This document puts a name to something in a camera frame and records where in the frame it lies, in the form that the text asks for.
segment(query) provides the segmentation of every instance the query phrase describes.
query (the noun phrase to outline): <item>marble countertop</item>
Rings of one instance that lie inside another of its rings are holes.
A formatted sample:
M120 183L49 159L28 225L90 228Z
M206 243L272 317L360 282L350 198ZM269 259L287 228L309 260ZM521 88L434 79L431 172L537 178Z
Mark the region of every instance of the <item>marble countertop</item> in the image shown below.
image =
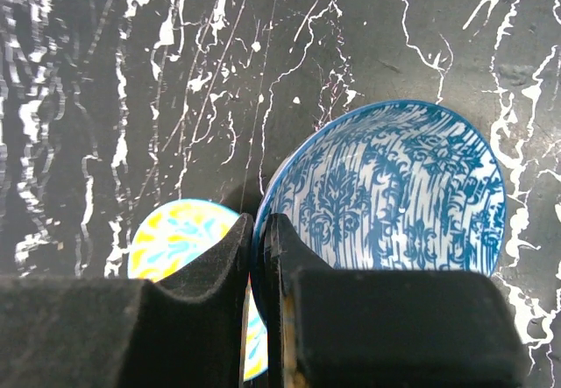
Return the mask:
M561 342L561 0L2 0L0 272L124 275L181 197L255 212L350 109L439 102L508 184L494 281L555 386Z

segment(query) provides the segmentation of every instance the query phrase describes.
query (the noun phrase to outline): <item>bowl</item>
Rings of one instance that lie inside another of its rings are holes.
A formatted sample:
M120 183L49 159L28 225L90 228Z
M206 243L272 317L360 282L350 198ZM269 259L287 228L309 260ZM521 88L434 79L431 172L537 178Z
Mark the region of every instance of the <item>bowl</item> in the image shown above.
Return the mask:
M334 268L465 270L490 275L505 227L497 159L462 116L421 101L355 109L308 138L273 176L256 218L259 239L284 213Z
M218 243L238 218L232 210L205 200L178 200L160 206L140 224L135 234L128 277L162 280ZM244 380L257 377L267 365L266 328L251 294Z

